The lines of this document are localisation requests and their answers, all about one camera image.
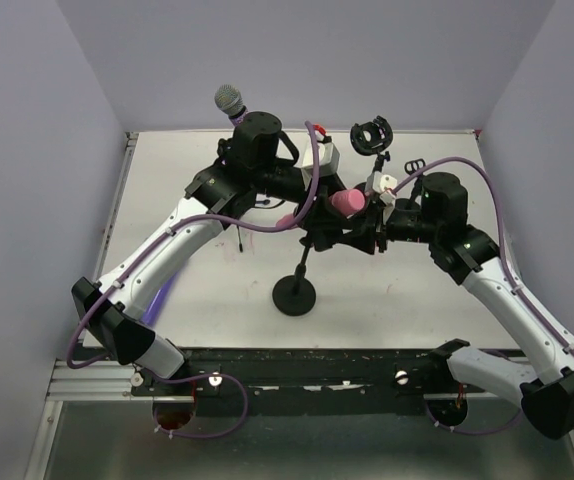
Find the pink microphone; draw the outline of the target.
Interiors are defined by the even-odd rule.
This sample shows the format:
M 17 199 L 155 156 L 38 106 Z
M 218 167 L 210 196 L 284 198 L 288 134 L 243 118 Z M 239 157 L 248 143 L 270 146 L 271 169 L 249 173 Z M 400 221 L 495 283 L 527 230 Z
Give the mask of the pink microphone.
M 365 195 L 358 189 L 335 192 L 332 195 L 329 195 L 329 200 L 332 205 L 332 213 L 337 219 L 337 229 L 348 228 L 349 223 L 345 221 L 345 218 L 349 218 L 354 214 L 357 214 L 363 210 L 366 205 Z M 301 210 L 296 209 L 293 213 L 283 216 L 275 226 L 279 231 L 291 230 L 294 228 L 302 229 L 301 225 L 303 224 L 312 204 L 308 209 L 305 209 L 305 205 L 302 205 Z

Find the black round-base clip stand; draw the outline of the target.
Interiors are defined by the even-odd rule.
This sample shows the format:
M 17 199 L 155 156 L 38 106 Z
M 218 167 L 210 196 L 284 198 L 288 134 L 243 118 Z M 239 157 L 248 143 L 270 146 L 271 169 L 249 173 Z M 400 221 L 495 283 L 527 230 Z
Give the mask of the black round-base clip stand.
M 338 228 L 333 244 L 343 235 L 344 229 Z M 295 267 L 294 273 L 287 275 L 276 282 L 272 290 L 272 300 L 276 308 L 283 314 L 297 317 L 310 312 L 316 303 L 316 290 L 306 278 L 307 260 L 312 248 L 304 247 L 301 258 Z

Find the black shock-mount desk stand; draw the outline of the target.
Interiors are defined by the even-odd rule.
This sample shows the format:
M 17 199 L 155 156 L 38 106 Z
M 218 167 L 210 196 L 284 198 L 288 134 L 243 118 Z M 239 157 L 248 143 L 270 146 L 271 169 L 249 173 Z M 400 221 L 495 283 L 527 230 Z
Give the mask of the black shock-mount desk stand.
M 350 129 L 350 143 L 354 151 L 361 156 L 376 157 L 373 172 L 381 172 L 390 160 L 387 149 L 393 138 L 391 125 L 382 116 L 376 116 L 370 122 L 356 123 Z

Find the black tripod shock-mount stand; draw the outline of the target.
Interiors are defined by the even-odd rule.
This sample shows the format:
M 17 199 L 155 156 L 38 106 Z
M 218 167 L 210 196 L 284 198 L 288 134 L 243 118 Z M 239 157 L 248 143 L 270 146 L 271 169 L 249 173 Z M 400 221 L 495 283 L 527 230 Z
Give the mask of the black tripod shock-mount stand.
M 217 153 L 219 156 L 222 156 L 225 153 L 226 147 L 227 147 L 227 140 L 226 139 L 220 139 L 218 141 L 218 146 L 217 146 Z M 270 201 L 268 199 L 256 200 L 254 206 L 255 207 L 265 207 L 265 206 L 268 206 L 269 204 L 270 204 Z M 240 253 L 243 253 L 244 248 L 243 248 L 243 243 L 242 243 L 241 229 L 239 227 L 236 227 L 236 231 L 237 231 L 237 239 L 238 239 L 238 249 L 239 249 Z

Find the purple glitter microphone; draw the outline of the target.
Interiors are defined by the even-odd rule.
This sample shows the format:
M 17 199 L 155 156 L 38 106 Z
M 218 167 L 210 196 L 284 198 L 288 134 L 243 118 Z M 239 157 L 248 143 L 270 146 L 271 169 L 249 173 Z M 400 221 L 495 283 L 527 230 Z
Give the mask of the purple glitter microphone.
M 240 90 L 231 84 L 221 85 L 216 90 L 214 102 L 234 126 L 240 124 L 248 113 Z

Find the plain purple microphone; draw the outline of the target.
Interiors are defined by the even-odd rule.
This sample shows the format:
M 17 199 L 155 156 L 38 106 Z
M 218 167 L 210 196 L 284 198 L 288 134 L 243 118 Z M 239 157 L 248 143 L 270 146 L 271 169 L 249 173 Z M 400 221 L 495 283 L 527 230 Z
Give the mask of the plain purple microphone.
M 153 300 L 151 301 L 150 305 L 148 306 L 147 310 L 143 314 L 141 318 L 141 322 L 149 327 L 153 327 L 158 318 L 161 315 L 161 312 L 166 304 L 167 298 L 176 283 L 177 276 L 172 276 L 169 280 L 165 282 L 165 284 L 158 290 L 155 294 Z

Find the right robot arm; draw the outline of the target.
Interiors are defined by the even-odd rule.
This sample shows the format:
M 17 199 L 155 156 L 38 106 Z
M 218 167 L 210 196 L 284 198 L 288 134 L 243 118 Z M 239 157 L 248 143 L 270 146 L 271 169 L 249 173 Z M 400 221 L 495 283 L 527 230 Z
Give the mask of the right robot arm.
M 516 342 L 529 363 L 521 366 L 452 340 L 429 353 L 427 379 L 447 392 L 469 384 L 516 405 L 542 435 L 559 439 L 574 430 L 574 335 L 521 281 L 501 240 L 468 222 L 469 198 L 451 173 L 409 176 L 410 198 L 394 178 L 378 172 L 359 186 L 366 202 L 359 220 L 371 251 L 389 241 L 424 243 L 435 265 L 476 298 Z

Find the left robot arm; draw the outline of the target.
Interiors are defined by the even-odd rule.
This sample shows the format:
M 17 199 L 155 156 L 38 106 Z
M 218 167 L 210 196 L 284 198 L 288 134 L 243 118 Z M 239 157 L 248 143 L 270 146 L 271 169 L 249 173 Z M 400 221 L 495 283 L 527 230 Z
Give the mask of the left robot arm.
M 333 145 L 322 127 L 305 126 L 311 161 L 297 167 L 277 155 L 280 144 L 294 147 L 280 120 L 267 112 L 247 114 L 215 162 L 194 177 L 169 216 L 126 260 L 96 281 L 82 277 L 74 284 L 75 332 L 90 332 L 119 364 L 149 371 L 164 393 L 181 393 L 189 380 L 183 353 L 141 318 L 168 280 L 227 227 L 275 234 L 303 223 L 320 196 Z M 295 203 L 296 213 L 274 226 L 243 221 L 258 194 Z

